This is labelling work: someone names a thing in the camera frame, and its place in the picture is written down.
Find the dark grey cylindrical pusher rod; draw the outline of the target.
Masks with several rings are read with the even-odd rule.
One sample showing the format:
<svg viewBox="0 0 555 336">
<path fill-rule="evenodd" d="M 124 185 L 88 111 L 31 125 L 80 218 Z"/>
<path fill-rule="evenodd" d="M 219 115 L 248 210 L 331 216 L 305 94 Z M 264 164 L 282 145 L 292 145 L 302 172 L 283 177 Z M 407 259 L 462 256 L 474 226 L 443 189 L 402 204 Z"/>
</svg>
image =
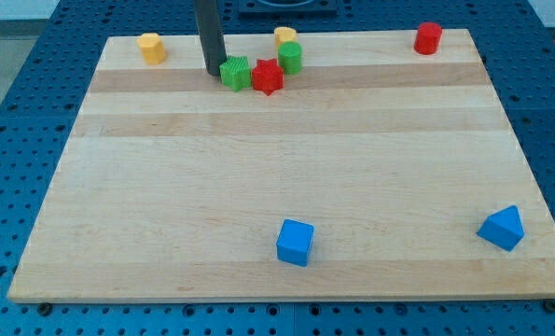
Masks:
<svg viewBox="0 0 555 336">
<path fill-rule="evenodd" d="M 219 77 L 227 52 L 218 3 L 216 0 L 194 0 L 193 5 L 207 73 Z"/>
</svg>

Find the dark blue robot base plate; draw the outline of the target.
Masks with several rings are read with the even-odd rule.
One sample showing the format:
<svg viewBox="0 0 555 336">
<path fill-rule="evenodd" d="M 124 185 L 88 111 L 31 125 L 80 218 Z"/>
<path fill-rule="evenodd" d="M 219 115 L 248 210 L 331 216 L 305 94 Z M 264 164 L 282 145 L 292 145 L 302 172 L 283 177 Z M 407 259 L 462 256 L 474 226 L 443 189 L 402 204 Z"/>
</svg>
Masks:
<svg viewBox="0 0 555 336">
<path fill-rule="evenodd" d="M 241 16 L 264 14 L 334 14 L 339 0 L 237 0 Z"/>
</svg>

